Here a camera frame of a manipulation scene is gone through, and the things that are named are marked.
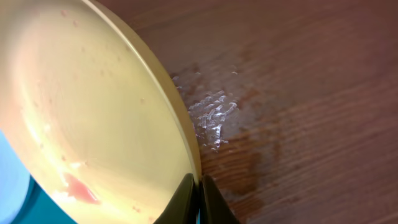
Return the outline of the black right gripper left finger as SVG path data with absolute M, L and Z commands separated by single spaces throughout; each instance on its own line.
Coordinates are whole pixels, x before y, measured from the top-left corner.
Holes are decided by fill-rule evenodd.
M 193 174 L 186 174 L 154 224 L 196 224 L 199 196 Z

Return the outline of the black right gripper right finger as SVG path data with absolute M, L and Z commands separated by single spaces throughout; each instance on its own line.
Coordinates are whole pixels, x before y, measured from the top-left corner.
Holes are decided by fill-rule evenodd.
M 239 224 L 209 175 L 204 175 L 200 183 L 200 223 Z

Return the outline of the yellow green plate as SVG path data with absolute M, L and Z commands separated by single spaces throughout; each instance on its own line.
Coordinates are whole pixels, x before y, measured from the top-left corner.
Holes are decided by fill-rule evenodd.
M 171 77 L 98 1 L 1 0 L 1 131 L 77 223 L 154 223 L 201 177 Z

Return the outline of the light blue plate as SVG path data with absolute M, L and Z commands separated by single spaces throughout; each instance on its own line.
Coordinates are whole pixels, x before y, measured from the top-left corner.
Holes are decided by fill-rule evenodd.
M 1 133 L 1 224 L 20 212 L 30 185 L 30 174 Z

